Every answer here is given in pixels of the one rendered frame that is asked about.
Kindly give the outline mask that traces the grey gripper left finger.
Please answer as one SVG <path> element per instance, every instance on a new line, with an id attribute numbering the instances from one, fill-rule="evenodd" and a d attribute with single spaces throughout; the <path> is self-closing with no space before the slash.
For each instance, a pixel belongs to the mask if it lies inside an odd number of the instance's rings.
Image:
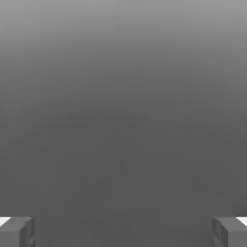
<path id="1" fill-rule="evenodd" d="M 0 247 L 36 247 L 35 218 L 0 216 Z"/>

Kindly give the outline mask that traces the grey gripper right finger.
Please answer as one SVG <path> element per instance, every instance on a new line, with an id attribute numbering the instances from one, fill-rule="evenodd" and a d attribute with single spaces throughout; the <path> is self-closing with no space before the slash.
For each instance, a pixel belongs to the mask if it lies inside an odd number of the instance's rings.
<path id="1" fill-rule="evenodd" d="M 212 247 L 247 247 L 247 217 L 214 217 Z"/>

